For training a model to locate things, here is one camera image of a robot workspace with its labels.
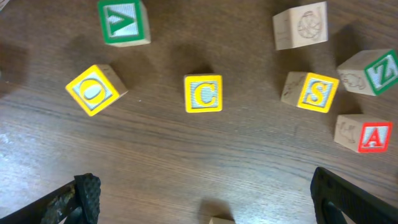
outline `wooden block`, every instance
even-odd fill
[[[213,217],[209,224],[235,224],[235,222]]]
[[[339,80],[315,73],[289,72],[281,101],[299,108],[329,112]]]
[[[128,47],[150,43],[147,10],[141,0],[102,0],[98,11],[106,44]]]
[[[328,41],[326,2],[288,9],[272,18],[276,50]]]
[[[109,65],[91,66],[65,88],[89,116],[127,93],[127,88]]]
[[[10,0],[0,0],[0,11],[2,11],[2,9],[4,8],[4,6],[6,6],[6,4],[9,2]]]
[[[391,49],[363,50],[337,71],[347,91],[377,96],[398,82],[398,59]]]
[[[365,114],[339,115],[335,142],[359,153],[386,152],[392,122]]]
[[[217,112],[223,109],[221,75],[186,75],[185,109],[188,113]]]

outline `green border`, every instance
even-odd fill
[[[398,77],[396,77],[396,79],[391,81],[388,85],[382,87],[380,90],[377,90],[377,88],[374,86],[372,78],[368,74],[368,69],[369,68],[373,68],[375,66],[375,64],[379,63],[382,59],[384,59],[388,55],[392,55],[392,58],[394,58],[394,61],[395,61],[396,65],[398,66],[397,54],[396,54],[395,50],[390,50],[386,54],[384,54],[382,57],[380,57],[379,59],[375,60],[370,65],[366,66],[366,68],[365,68],[366,78],[368,79],[368,82],[370,83],[370,86],[372,87],[372,90],[373,90],[373,92],[374,92],[374,94],[376,96],[380,95],[381,93],[384,93],[386,90],[388,90],[390,87],[392,87],[393,85],[395,85],[398,82]]]
[[[135,36],[127,36],[127,37],[109,37],[107,26],[106,26],[106,18],[103,8],[105,6],[115,5],[115,4],[125,4],[125,3],[134,3],[136,5],[136,16],[137,16],[137,26],[138,26],[138,35]],[[104,40],[106,44],[118,44],[123,42],[130,42],[136,40],[145,39],[144,33],[144,24],[142,23],[142,13],[141,13],[141,1],[140,0],[102,0],[98,2],[98,13],[99,18],[101,20],[102,33],[104,35]]]

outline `wooden surface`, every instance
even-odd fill
[[[330,39],[276,52],[272,16],[314,1],[147,0],[153,42],[103,43],[96,1],[12,0],[0,13],[0,217],[92,172],[99,223],[315,223],[323,166],[398,206],[398,130],[389,152],[333,142],[338,114],[398,123],[398,86],[379,97],[340,85],[328,114],[280,102],[289,71],[337,77],[363,49],[398,48],[396,0],[328,2]],[[130,89],[95,117],[65,85],[96,63]],[[188,114],[183,76],[223,75],[224,110]]]

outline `wooden table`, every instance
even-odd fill
[[[275,51],[272,16],[315,1],[144,0],[152,43],[104,45],[96,1],[11,0],[0,13],[0,217],[73,179],[101,178],[99,223],[315,223],[323,166],[398,206],[398,131],[389,152],[333,142],[336,117],[398,123],[398,86],[379,97],[340,85],[327,114],[280,102],[289,71],[337,77],[363,49],[398,49],[396,0],[328,2],[329,41]],[[65,85],[110,64],[129,93],[95,117]],[[224,78],[224,110],[188,114],[183,76]]]

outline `plain wooden block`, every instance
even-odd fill
[[[347,91],[377,96],[398,82],[394,50],[363,50],[337,68]]]
[[[299,108],[329,112],[339,80],[308,72],[289,72],[281,101]]]
[[[65,88],[89,116],[127,93],[127,88],[109,65],[91,66]]]
[[[328,41],[326,2],[291,8],[272,20],[276,50]]]
[[[213,218],[211,218],[209,224],[235,224],[235,222],[213,217]]]
[[[365,114],[337,117],[335,142],[355,152],[386,152],[392,132],[392,122]]]
[[[98,12],[106,44],[128,47],[150,43],[147,9],[141,0],[102,0]]]
[[[223,77],[215,74],[186,75],[185,109],[188,113],[223,110]]]
[[[0,11],[2,11],[2,9],[4,8],[4,6],[6,6],[6,4],[9,2],[10,0],[0,0]]]

